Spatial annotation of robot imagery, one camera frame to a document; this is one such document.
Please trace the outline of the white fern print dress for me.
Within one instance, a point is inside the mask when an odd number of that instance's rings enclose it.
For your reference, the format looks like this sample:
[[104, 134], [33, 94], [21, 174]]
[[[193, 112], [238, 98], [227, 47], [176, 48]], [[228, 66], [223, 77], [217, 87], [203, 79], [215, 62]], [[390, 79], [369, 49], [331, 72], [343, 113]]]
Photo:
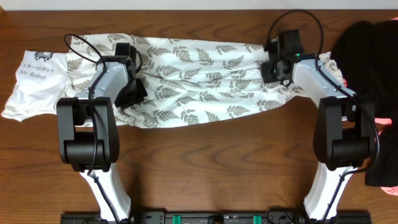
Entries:
[[137, 77], [147, 91], [142, 103], [114, 109], [120, 126], [174, 128], [222, 121], [272, 110], [305, 96], [297, 85], [263, 82], [259, 67], [268, 54], [261, 45], [127, 34], [72, 38], [67, 53], [68, 96], [88, 86], [95, 62], [113, 55], [119, 42], [130, 43], [141, 53]]

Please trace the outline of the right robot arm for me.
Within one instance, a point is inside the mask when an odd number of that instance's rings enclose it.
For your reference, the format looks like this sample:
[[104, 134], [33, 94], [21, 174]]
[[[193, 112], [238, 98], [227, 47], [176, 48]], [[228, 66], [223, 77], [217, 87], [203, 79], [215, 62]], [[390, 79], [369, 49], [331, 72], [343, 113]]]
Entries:
[[319, 56], [306, 54], [299, 33], [290, 30], [268, 40], [268, 61], [261, 64], [265, 83], [295, 84], [318, 108], [313, 150], [318, 159], [312, 187], [303, 201], [303, 212], [269, 210], [269, 223], [371, 223], [368, 212], [339, 212], [337, 204], [349, 179], [364, 172], [366, 159], [375, 163], [379, 137], [374, 105], [339, 82]]

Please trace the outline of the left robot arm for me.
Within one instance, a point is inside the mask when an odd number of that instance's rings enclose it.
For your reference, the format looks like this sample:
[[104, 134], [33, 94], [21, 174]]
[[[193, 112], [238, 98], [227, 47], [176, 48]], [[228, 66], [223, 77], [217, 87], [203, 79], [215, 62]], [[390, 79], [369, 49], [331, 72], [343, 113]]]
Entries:
[[122, 186], [116, 162], [120, 140], [113, 108], [143, 101], [140, 53], [102, 56], [88, 87], [57, 103], [60, 157], [89, 184], [98, 213], [65, 213], [61, 223], [134, 223], [132, 201]]

